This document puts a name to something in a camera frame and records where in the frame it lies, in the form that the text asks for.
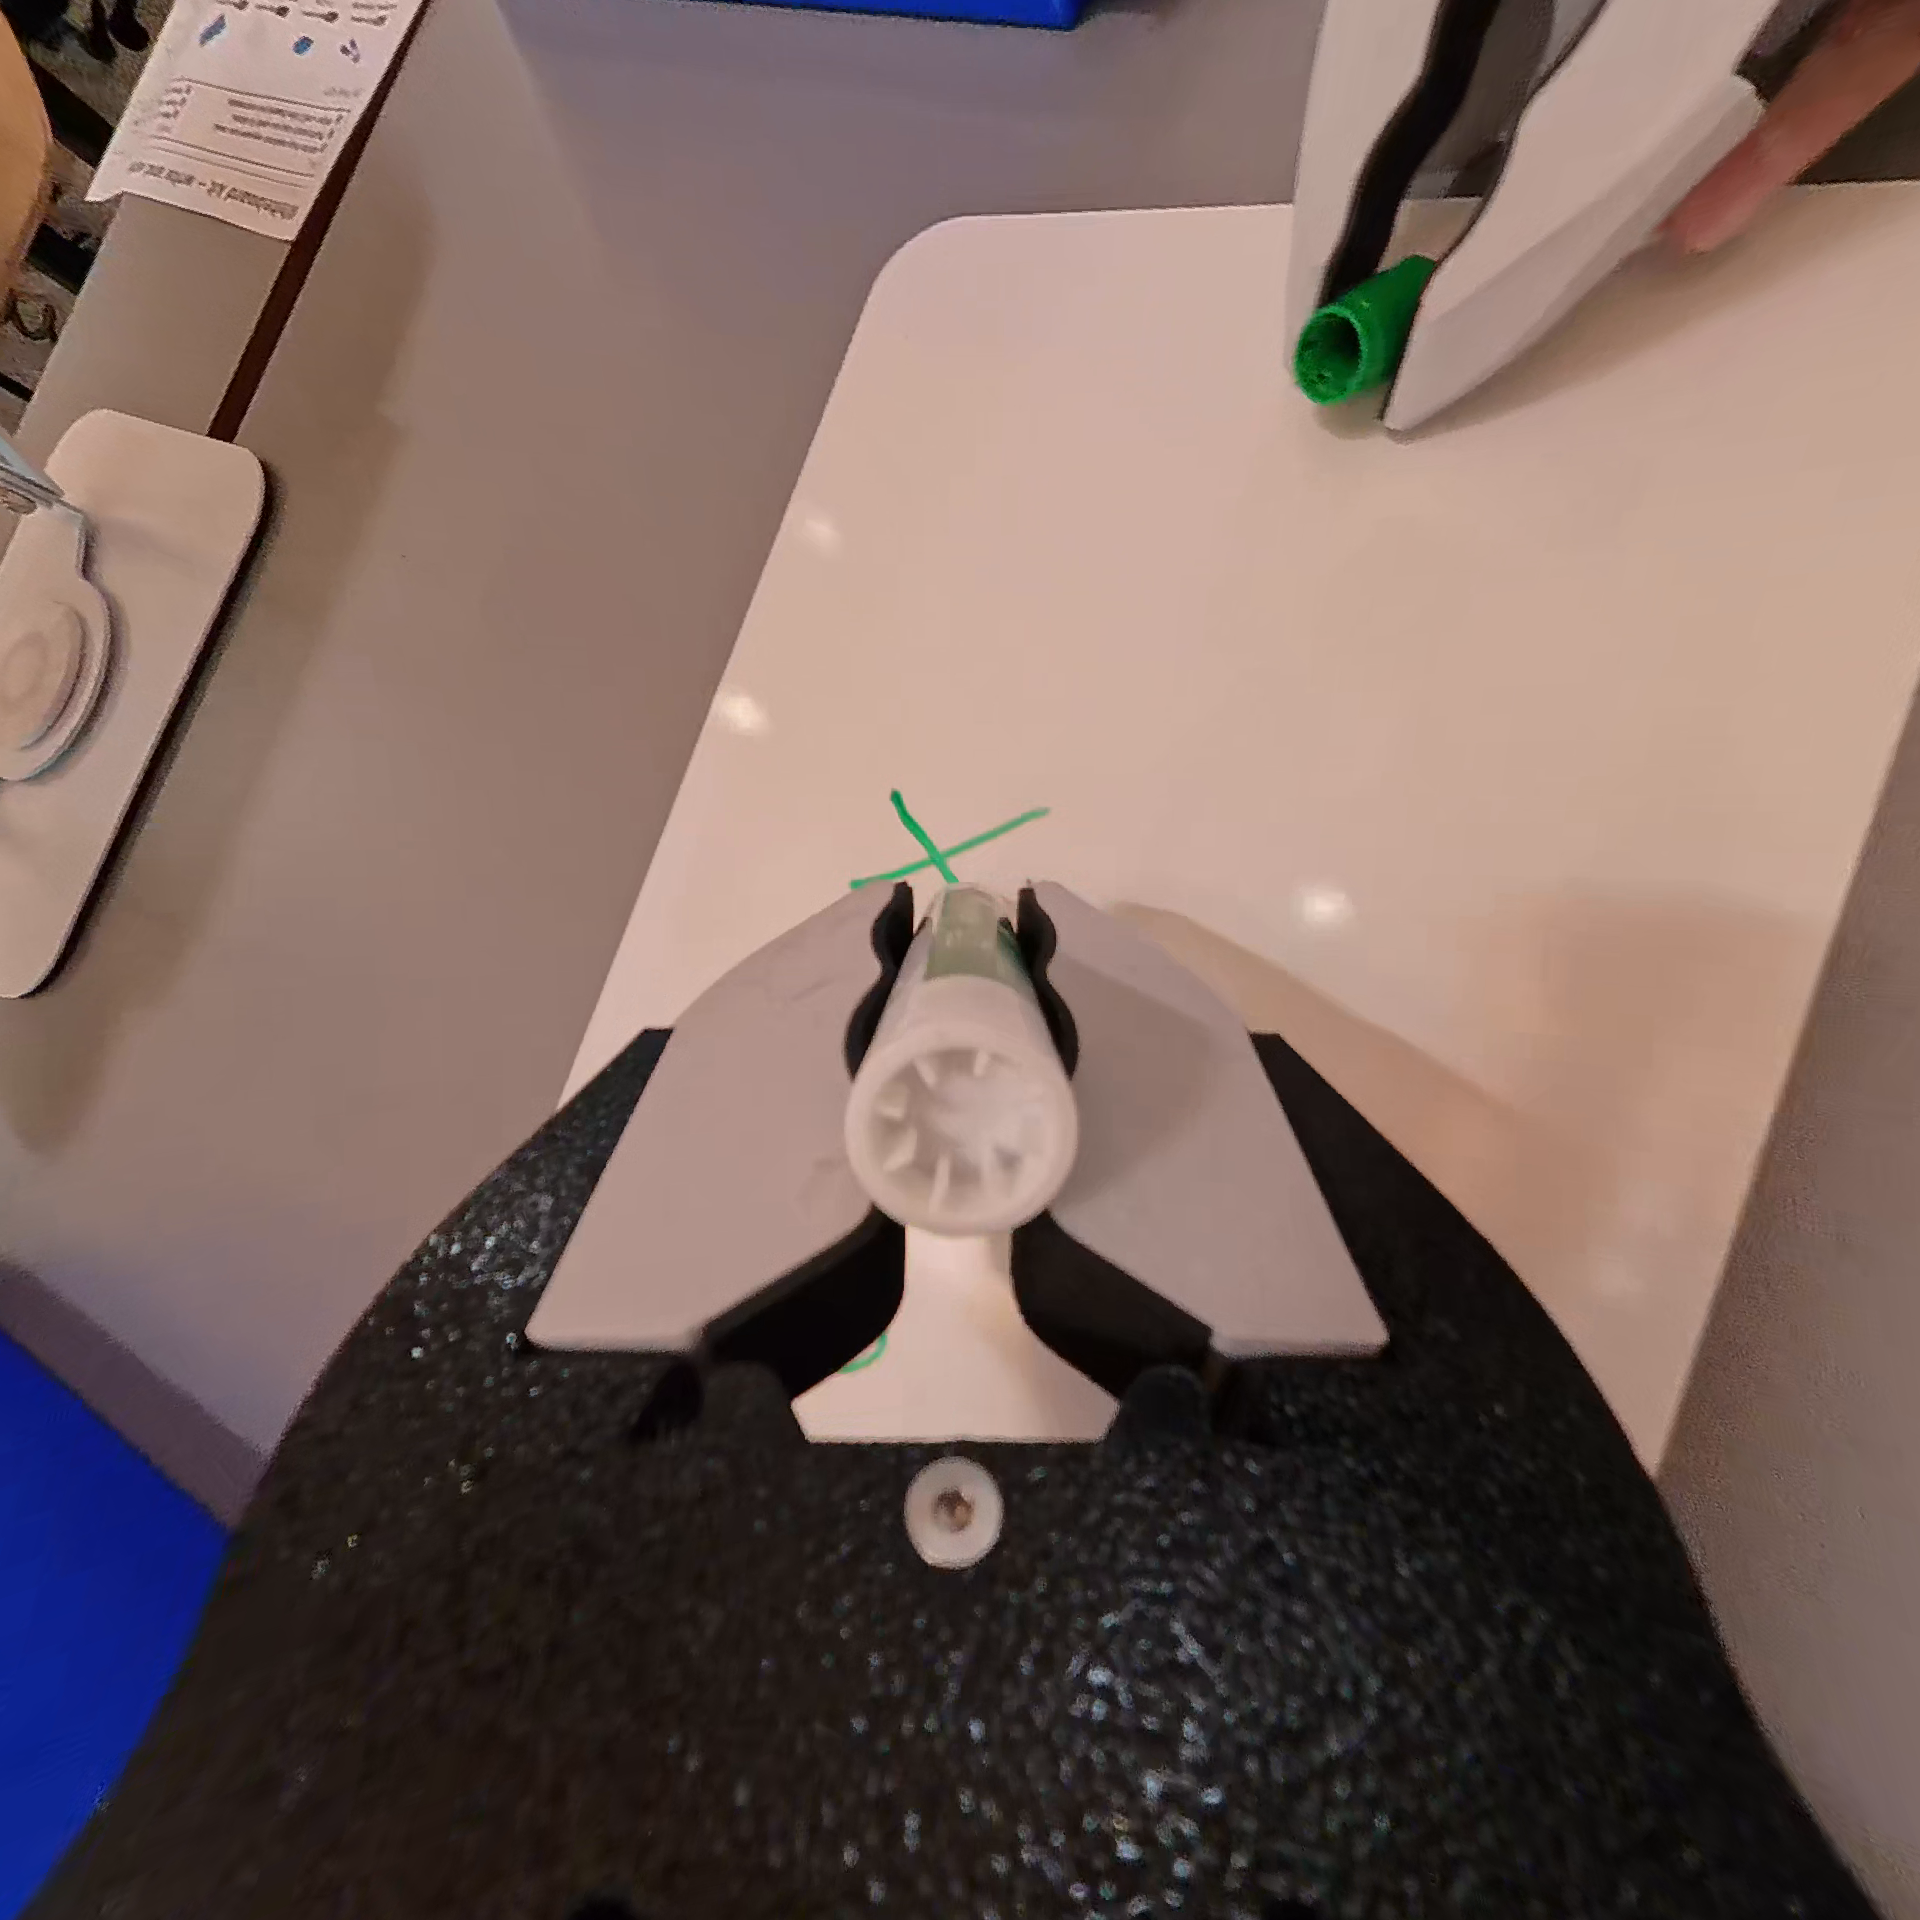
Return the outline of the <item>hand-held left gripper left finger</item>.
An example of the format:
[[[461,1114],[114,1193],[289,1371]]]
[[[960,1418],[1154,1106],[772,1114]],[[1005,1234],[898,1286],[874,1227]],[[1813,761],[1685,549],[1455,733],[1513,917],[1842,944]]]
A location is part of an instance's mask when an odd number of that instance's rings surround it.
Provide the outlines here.
[[[904,1234],[848,1179],[841,1121],[904,942],[904,880],[848,894],[677,1012],[531,1348],[771,1365],[803,1394],[893,1328]]]

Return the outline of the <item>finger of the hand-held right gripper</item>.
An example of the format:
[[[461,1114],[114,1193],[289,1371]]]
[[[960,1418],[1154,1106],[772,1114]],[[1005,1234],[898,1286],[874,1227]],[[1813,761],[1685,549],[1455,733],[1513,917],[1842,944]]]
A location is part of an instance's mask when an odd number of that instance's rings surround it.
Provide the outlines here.
[[[1377,430],[1424,430],[1547,344],[1759,127],[1775,0],[1602,0],[1522,105],[1507,176],[1426,271]]]
[[[1406,250],[1455,250],[1513,155],[1507,0],[1334,0],[1293,175],[1279,344]]]

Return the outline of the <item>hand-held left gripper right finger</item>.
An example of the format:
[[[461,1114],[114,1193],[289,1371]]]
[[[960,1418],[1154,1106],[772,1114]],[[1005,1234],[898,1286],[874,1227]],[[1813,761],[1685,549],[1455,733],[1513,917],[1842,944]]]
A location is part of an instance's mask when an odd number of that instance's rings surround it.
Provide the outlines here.
[[[1066,880],[1023,894],[1010,942],[1080,1106],[1072,1181],[1010,1227],[1023,1326],[1110,1394],[1154,1365],[1215,1392],[1265,1355],[1377,1355],[1385,1326],[1245,1012]]]

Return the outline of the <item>green marker cap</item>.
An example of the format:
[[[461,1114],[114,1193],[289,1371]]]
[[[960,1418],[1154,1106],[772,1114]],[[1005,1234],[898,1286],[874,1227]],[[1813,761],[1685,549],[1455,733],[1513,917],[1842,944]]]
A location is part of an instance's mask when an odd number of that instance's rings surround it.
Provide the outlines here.
[[[1359,278],[1351,290],[1334,290],[1321,313],[1308,313],[1308,329],[1293,344],[1293,383],[1314,406],[1377,388],[1406,362],[1406,331],[1417,331],[1426,278],[1439,278],[1439,264],[1406,250],[1406,264]]]

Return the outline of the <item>green whiteboard marker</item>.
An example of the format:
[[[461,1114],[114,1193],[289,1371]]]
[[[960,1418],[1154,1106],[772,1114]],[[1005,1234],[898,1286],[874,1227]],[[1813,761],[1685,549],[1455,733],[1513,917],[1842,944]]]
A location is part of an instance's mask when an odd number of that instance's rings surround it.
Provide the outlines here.
[[[1072,1181],[1072,1063],[1000,894],[951,880],[912,920],[841,1146],[884,1216],[951,1242],[1010,1234]]]

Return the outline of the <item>small white whiteboard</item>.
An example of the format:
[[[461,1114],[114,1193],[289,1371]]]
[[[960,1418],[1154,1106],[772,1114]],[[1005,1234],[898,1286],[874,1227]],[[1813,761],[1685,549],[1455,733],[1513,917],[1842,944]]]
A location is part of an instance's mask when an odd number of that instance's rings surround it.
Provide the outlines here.
[[[1625,264],[1385,438],[1293,203],[904,236],[634,880],[579,1098],[904,854],[1072,880],[1279,1027],[1657,1467],[1920,676],[1920,188]]]

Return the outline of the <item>person's right hand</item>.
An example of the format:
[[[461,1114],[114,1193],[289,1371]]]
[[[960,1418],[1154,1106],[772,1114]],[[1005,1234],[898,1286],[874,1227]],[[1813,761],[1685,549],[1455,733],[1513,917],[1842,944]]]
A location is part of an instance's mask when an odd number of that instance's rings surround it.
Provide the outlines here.
[[[1821,0],[1759,127],[1668,211],[1668,250],[1735,245],[1806,164],[1920,73],[1920,0]]]

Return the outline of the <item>printed paper sheet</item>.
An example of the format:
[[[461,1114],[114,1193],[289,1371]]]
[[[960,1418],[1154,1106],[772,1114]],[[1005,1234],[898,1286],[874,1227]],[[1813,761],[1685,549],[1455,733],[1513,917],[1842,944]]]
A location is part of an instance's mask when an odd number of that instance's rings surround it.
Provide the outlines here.
[[[413,0],[179,0],[92,203],[148,198],[290,245],[405,31]]]

